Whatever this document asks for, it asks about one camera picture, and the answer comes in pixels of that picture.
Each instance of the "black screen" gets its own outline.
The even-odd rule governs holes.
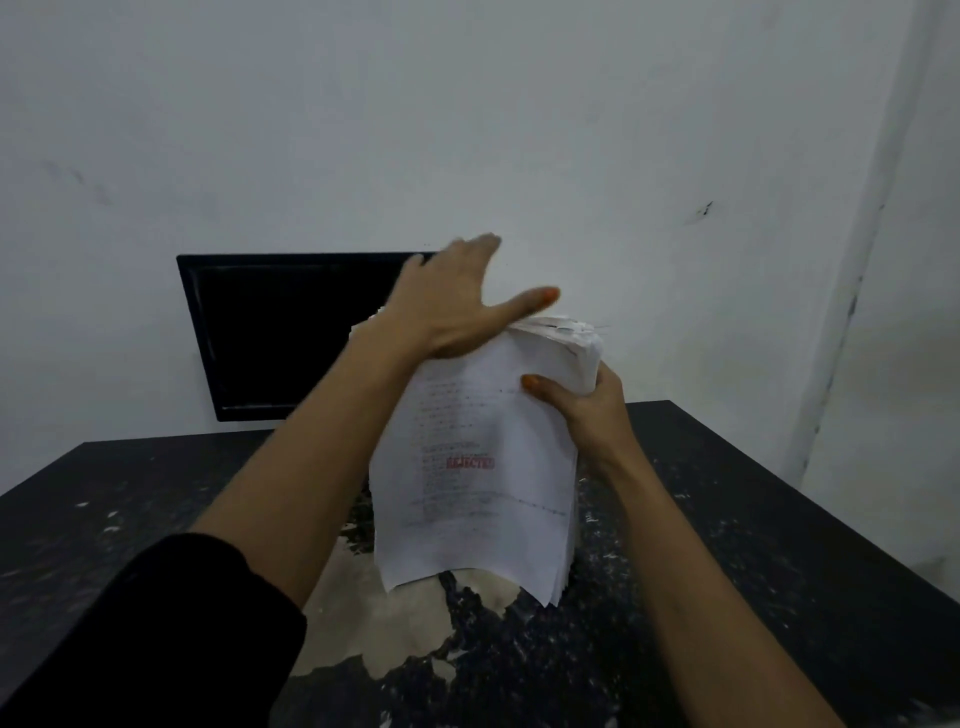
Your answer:
[[[410,255],[179,256],[217,419],[292,412]]]

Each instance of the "white paper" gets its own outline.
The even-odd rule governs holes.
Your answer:
[[[523,374],[586,393],[599,338],[553,317],[477,352],[427,361],[370,467],[374,555],[387,590],[443,570],[485,569],[556,604],[576,527],[577,452],[561,415],[524,393]]]

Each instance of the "black monitor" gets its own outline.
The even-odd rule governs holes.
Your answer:
[[[217,420],[293,412],[410,255],[178,255]]]

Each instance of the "fingernail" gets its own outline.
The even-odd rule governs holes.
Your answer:
[[[543,305],[553,305],[559,297],[559,288],[547,288],[543,291]]]

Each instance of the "stack of paper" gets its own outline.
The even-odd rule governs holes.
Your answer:
[[[526,319],[476,352],[417,370],[370,466],[374,556],[384,587],[485,569],[557,604],[576,541],[577,450],[560,413],[520,376],[592,391],[591,326]]]

